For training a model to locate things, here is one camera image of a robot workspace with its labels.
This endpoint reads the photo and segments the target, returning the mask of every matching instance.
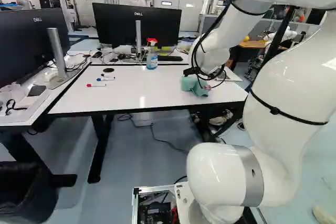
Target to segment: desk cable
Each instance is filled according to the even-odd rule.
[[[135,122],[134,122],[134,120],[133,120],[133,114],[123,114],[123,115],[119,116],[119,117],[117,118],[117,120],[118,120],[118,121],[121,121],[121,122],[122,122],[122,121],[131,120],[131,122],[132,122],[132,124],[133,124],[133,126],[134,126],[135,128],[149,128],[149,129],[151,130],[152,137],[153,137],[153,139],[154,139],[155,141],[157,141],[157,142],[161,142],[161,143],[165,143],[165,144],[167,144],[170,148],[172,148],[172,149],[174,149],[174,150],[176,150],[176,151],[182,152],[182,153],[184,153],[184,154],[188,154],[188,153],[189,153],[189,152],[186,151],[186,150],[177,148],[175,145],[173,145],[173,144],[170,143],[170,142],[167,142],[167,141],[165,141],[165,140],[157,139],[157,138],[155,137],[154,130],[153,130],[154,123],[151,123],[151,124],[148,124],[148,125],[136,125]]]

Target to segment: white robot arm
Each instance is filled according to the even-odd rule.
[[[272,2],[323,9],[336,6],[336,0],[248,2],[237,0],[236,5],[248,12],[256,11],[256,6],[263,12]],[[231,5],[221,25],[202,42],[206,53],[200,48],[196,53],[201,69],[211,73],[225,63],[228,48],[239,44],[260,18]],[[279,206],[294,197],[306,146],[336,109],[336,90],[321,83],[336,83],[335,38],[336,11],[331,10],[319,31],[261,69],[243,113],[255,146],[203,143],[190,151],[188,183],[211,224],[234,223],[243,206]]]
[[[265,43],[265,55],[267,54],[268,52],[268,49],[269,49],[269,46],[271,45],[274,37],[275,37],[275,34],[276,33],[271,33],[271,34],[268,34],[264,37],[264,40],[266,41]],[[285,41],[285,40],[288,40],[288,39],[294,39],[296,36],[297,36],[297,32],[296,31],[292,31],[290,30],[290,27],[287,26],[286,28],[286,31],[281,39],[281,42]]]

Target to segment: computer monitor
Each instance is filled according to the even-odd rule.
[[[54,58],[47,28],[56,27],[63,52],[70,49],[60,8],[0,12],[0,88],[36,72]]]
[[[92,3],[99,41],[103,44],[135,45],[135,21],[141,20],[141,41],[155,38],[158,46],[177,45],[181,10]]]

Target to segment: black chair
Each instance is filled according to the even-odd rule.
[[[42,223],[54,211],[58,191],[52,173],[38,163],[0,162],[0,220]]]

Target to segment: green microfiber cloth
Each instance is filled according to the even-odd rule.
[[[202,79],[200,79],[200,83],[203,87],[208,85]],[[200,87],[196,76],[183,76],[181,78],[181,89],[182,91],[192,91],[198,97],[208,96],[208,90]]]

